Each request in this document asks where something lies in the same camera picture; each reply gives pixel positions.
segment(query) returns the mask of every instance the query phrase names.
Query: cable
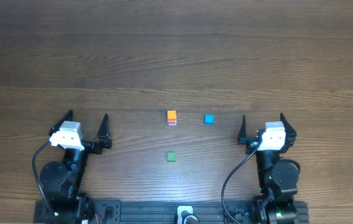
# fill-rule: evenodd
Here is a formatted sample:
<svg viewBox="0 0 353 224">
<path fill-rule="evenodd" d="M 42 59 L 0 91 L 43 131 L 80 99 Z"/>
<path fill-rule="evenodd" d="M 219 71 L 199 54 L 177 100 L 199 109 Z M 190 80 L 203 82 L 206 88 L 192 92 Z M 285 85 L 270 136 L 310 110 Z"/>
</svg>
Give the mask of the cable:
<svg viewBox="0 0 353 224">
<path fill-rule="evenodd" d="M 231 214 L 228 212 L 226 205 L 225 205 L 225 189 L 226 189 L 226 185 L 228 180 L 233 176 L 233 174 L 242 166 L 244 165 L 244 163 L 246 163 L 249 159 L 251 159 L 251 157 L 257 152 L 258 148 L 256 147 L 249 156 L 247 156 L 247 158 L 245 158 L 243 160 L 243 162 L 241 162 L 238 166 L 236 166 L 236 168 L 234 168 L 234 170 L 227 176 L 225 182 L 224 182 L 224 186 L 222 187 L 222 194 L 220 196 L 220 198 L 222 199 L 222 205 L 224 206 L 224 210 L 226 212 L 226 214 L 237 224 L 241 224 L 239 223 L 236 219 L 234 219 Z"/>
<path fill-rule="evenodd" d="M 285 161 L 285 162 L 289 162 L 292 163 L 296 166 L 296 168 L 298 169 L 298 175 L 301 173 L 301 166 L 298 162 L 292 160 L 292 159 L 280 159 L 280 161 Z"/>
<path fill-rule="evenodd" d="M 49 204 L 49 201 L 46 199 L 46 196 L 44 194 L 44 190 L 42 189 L 42 184 L 39 180 L 39 175 L 38 175 L 38 171 L 37 171 L 37 156 L 39 155 L 40 152 L 42 152 L 42 150 L 45 149 L 46 146 L 48 146 L 50 144 L 50 141 L 47 141 L 43 146 L 41 146 L 34 154 L 34 157 L 32 158 L 32 170 L 34 171 L 34 175 L 35 175 L 35 180 L 37 181 L 37 185 L 39 188 L 39 192 L 42 195 L 42 200 L 44 201 L 44 204 L 46 206 L 46 208 L 48 209 L 50 216 L 53 218 L 53 222 L 55 224 L 57 224 L 55 217 L 54 217 L 54 212 L 52 207 Z"/>
</svg>

